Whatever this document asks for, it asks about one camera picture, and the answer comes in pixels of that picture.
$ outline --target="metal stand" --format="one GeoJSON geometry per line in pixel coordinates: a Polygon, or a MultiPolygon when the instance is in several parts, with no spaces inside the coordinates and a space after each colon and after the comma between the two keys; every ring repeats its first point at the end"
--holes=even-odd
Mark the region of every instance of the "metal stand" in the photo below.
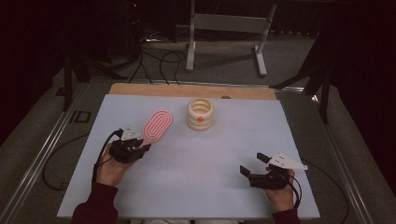
{"type": "Polygon", "coordinates": [[[259,46],[255,46],[257,64],[260,70],[260,76],[266,77],[264,58],[262,49],[267,39],[271,22],[276,11],[276,5],[272,5],[267,18],[253,17],[236,17],[224,15],[210,15],[195,13],[195,0],[191,0],[191,18],[190,18],[190,42],[188,45],[186,70],[192,72],[194,65],[194,31],[195,29],[218,30],[218,31],[235,31],[262,34],[262,40],[259,46]]]}

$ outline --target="table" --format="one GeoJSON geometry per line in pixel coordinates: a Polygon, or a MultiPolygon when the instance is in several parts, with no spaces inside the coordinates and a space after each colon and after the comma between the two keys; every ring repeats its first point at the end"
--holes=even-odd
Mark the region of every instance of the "table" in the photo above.
{"type": "MultiPolygon", "coordinates": [[[[262,173],[266,165],[256,159],[256,153],[273,156],[279,150],[299,160],[285,115],[273,91],[115,84],[109,93],[92,127],[58,217],[71,217],[76,205],[87,199],[92,166],[106,137],[119,127],[123,128],[128,120],[135,127],[142,127],[150,116],[149,111],[159,108],[169,110],[174,122],[161,141],[151,147],[120,183],[115,206],[121,218],[257,219],[271,216],[271,204],[264,192],[249,186],[248,180],[239,174],[239,165],[246,166],[252,173],[262,173]],[[220,99],[223,96],[232,99],[220,99]],[[187,114],[185,109],[192,97],[207,97],[215,106],[214,124],[204,132],[191,130],[182,118],[182,114],[187,114]],[[240,115],[255,119],[240,122],[240,115]]],[[[296,171],[296,178],[304,195],[299,216],[319,217],[305,172],[296,171]]]]}
{"type": "Polygon", "coordinates": [[[262,49],[270,31],[271,22],[276,11],[276,4],[272,4],[267,18],[238,17],[225,15],[211,15],[195,13],[195,0],[191,0],[191,19],[190,19],[190,42],[188,46],[186,70],[191,72],[194,66],[194,31],[195,29],[236,31],[262,34],[259,46],[255,46],[257,65],[259,66],[260,76],[266,77],[264,58],[262,49]]]}

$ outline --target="hand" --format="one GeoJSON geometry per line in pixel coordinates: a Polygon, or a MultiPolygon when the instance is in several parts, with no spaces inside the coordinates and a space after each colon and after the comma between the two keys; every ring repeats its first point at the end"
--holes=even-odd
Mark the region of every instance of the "hand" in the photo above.
{"type": "MultiPolygon", "coordinates": [[[[293,183],[292,176],[295,175],[293,170],[289,171],[289,182],[293,183]]],[[[274,205],[274,208],[277,212],[282,212],[286,210],[290,210],[294,208],[293,205],[293,189],[291,186],[287,185],[283,189],[265,189],[265,193],[267,193],[268,198],[270,199],[271,203],[274,205]]]]}
{"type": "Polygon", "coordinates": [[[134,164],[131,163],[121,163],[117,162],[114,159],[110,159],[111,156],[108,153],[111,144],[107,145],[106,152],[102,156],[100,163],[103,163],[99,166],[96,174],[96,183],[109,185],[112,187],[116,187],[122,180],[125,172],[134,164]]]}

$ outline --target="white board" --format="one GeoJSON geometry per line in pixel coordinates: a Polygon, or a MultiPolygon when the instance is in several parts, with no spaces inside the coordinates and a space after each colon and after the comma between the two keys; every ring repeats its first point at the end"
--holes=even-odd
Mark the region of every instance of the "white board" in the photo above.
{"type": "MultiPolygon", "coordinates": [[[[92,167],[108,136],[131,124],[142,129],[158,110],[174,121],[118,185],[119,217],[161,219],[250,219],[271,217],[265,192],[249,186],[239,165],[265,174],[269,157],[283,153],[300,161],[279,101],[210,99],[214,123],[197,132],[187,125],[190,97],[107,95],[78,161],[58,217],[71,217],[91,192],[92,167]]],[[[295,176],[303,188],[299,217],[319,217],[304,171],[295,176]]]]}

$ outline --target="gray carpet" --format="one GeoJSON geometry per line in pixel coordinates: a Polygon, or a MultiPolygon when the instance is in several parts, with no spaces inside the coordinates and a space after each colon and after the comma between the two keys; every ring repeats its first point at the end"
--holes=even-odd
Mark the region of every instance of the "gray carpet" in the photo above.
{"type": "MultiPolygon", "coordinates": [[[[314,39],[298,35],[270,35],[264,48],[264,60],[269,76],[258,75],[257,65],[252,47],[258,44],[256,35],[249,35],[243,40],[197,41],[195,65],[192,73],[185,71],[185,61],[177,72],[177,80],[182,83],[217,83],[227,85],[272,85],[297,74],[304,57],[310,50],[314,39]]],[[[166,50],[173,49],[185,52],[186,39],[178,43],[167,41],[147,43],[146,52],[160,57],[166,50]]],[[[169,55],[167,60],[177,60],[176,55],[169,55]]],[[[153,80],[163,80],[160,73],[160,61],[144,54],[143,64],[148,75],[153,80]]],[[[138,64],[120,71],[119,74],[130,77],[138,64]]],[[[166,78],[175,85],[174,73],[176,63],[164,63],[163,72],[166,78]]],[[[62,71],[54,78],[53,87],[39,100],[32,111],[20,123],[13,134],[0,148],[0,209],[6,208],[7,201],[21,181],[29,164],[45,143],[52,127],[62,115],[63,98],[56,97],[55,92],[62,87],[62,71]]],[[[99,72],[92,70],[92,81],[78,99],[75,110],[92,113],[88,123],[68,123],[62,133],[56,148],[88,133],[100,107],[103,97],[111,84],[117,82],[99,72]]],[[[140,69],[133,82],[148,82],[144,70],[140,69]]],[[[306,80],[293,86],[303,87],[306,80]]],[[[382,175],[376,168],[370,152],[359,131],[348,115],[339,99],[335,88],[331,88],[329,102],[329,125],[323,125],[318,118],[318,111],[309,97],[303,94],[280,91],[276,97],[285,109],[288,123],[295,143],[303,159],[310,161],[331,176],[341,186],[343,181],[337,167],[334,165],[332,148],[329,145],[325,130],[332,131],[332,136],[348,164],[353,180],[357,183],[364,201],[364,206],[370,212],[373,223],[394,223],[396,200],[382,175]]],[[[62,182],[68,182],[74,172],[86,137],[82,137],[62,148],[50,159],[46,177],[51,185],[60,188],[62,182]]],[[[311,167],[307,172],[321,218],[304,220],[303,223],[341,223],[347,212],[347,203],[342,191],[320,170],[311,167]]],[[[69,220],[59,219],[56,213],[62,202],[64,193],[49,189],[41,180],[41,176],[32,187],[26,200],[21,205],[13,223],[69,223],[69,220]]],[[[345,223],[360,223],[356,212],[349,203],[349,214],[345,223]]],[[[273,223],[268,220],[250,220],[247,223],[273,223]]]]}

